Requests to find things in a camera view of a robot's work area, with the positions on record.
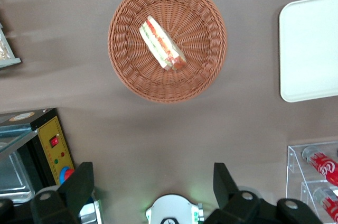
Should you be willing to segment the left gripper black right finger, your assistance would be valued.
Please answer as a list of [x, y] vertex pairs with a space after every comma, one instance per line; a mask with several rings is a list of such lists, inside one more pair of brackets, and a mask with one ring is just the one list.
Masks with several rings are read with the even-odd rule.
[[223, 163], [215, 163], [213, 191], [218, 208], [205, 223], [277, 223], [276, 207], [248, 190], [240, 190]]

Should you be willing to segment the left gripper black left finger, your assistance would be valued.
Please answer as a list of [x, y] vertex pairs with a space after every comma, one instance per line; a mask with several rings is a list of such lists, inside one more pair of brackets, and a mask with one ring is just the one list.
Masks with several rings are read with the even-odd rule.
[[34, 223], [79, 223], [93, 190], [93, 164], [83, 162], [57, 190], [45, 190], [30, 201]]

